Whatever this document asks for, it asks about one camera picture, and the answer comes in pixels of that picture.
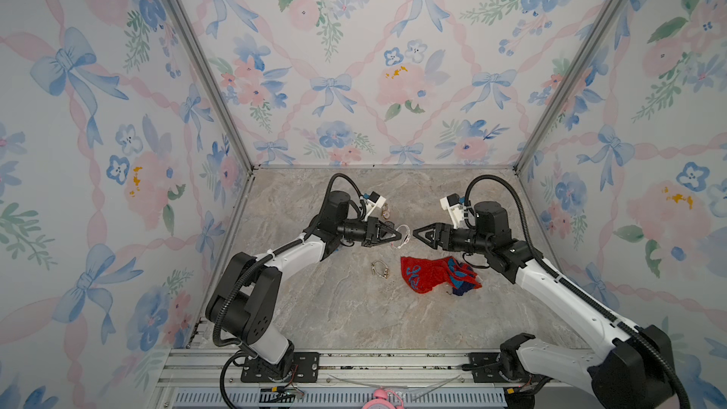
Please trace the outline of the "pink white watch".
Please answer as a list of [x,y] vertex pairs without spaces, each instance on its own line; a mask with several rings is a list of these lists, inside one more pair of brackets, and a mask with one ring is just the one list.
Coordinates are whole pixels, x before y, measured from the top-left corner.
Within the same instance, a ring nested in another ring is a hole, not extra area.
[[409,242],[411,236],[411,228],[409,225],[399,225],[396,231],[401,234],[401,246],[404,246]]

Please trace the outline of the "red blue patterned cloth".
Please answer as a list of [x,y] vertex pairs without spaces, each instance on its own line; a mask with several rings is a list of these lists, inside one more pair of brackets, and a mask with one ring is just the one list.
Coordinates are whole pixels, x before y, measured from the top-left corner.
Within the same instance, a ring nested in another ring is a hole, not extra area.
[[441,259],[401,257],[401,276],[414,292],[422,295],[430,293],[442,284],[448,284],[452,288],[452,293],[458,297],[482,287],[473,267],[457,261],[454,257]]

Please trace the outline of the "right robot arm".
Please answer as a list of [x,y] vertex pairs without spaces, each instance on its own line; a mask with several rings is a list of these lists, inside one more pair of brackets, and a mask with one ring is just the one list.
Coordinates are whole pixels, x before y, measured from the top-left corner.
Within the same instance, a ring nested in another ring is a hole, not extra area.
[[549,378],[593,395],[605,408],[657,408],[671,397],[689,406],[666,333],[618,315],[555,271],[539,250],[513,238],[500,204],[480,202],[473,210],[473,225],[456,219],[413,235],[433,249],[485,258],[488,268],[539,299],[588,346],[570,350],[521,333],[501,344],[496,363],[471,364],[473,375],[498,374],[509,382]]

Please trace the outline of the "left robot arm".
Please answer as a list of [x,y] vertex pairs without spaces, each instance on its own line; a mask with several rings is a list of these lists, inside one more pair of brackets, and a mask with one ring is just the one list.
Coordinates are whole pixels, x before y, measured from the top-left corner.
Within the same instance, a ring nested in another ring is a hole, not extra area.
[[280,374],[286,372],[295,346],[273,326],[282,282],[344,245],[374,247],[400,240],[393,225],[375,216],[385,203],[375,191],[358,201],[344,191],[331,191],[309,226],[291,242],[255,256],[234,255],[206,306],[213,344],[237,347]]

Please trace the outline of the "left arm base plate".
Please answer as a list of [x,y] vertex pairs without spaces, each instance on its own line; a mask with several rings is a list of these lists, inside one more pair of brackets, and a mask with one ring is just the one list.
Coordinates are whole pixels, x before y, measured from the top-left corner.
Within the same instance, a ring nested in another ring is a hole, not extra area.
[[240,381],[245,384],[315,384],[319,373],[318,352],[292,352],[277,365],[248,357],[242,364]]

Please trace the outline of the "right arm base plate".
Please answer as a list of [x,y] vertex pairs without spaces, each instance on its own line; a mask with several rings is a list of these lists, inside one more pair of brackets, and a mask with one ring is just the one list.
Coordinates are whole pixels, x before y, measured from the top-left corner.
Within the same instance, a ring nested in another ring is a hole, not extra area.
[[524,369],[515,353],[509,352],[472,352],[469,363],[462,370],[471,373],[479,384],[487,382],[509,382],[515,386],[539,384],[544,377]]

